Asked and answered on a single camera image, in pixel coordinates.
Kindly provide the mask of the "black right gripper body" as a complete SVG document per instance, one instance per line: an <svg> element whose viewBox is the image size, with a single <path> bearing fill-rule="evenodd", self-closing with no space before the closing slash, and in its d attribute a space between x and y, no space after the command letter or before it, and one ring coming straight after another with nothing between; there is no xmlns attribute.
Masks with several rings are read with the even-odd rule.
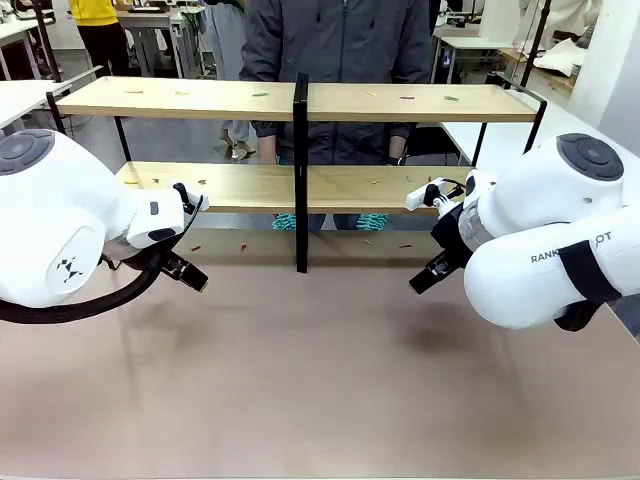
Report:
<svg viewBox="0 0 640 480"><path fill-rule="evenodd" d="M451 211L443 215L431 231L431 236L442 248L440 257L447 261L468 261L470 249L462 239L459 218L463 205L458 204Z"/></svg>

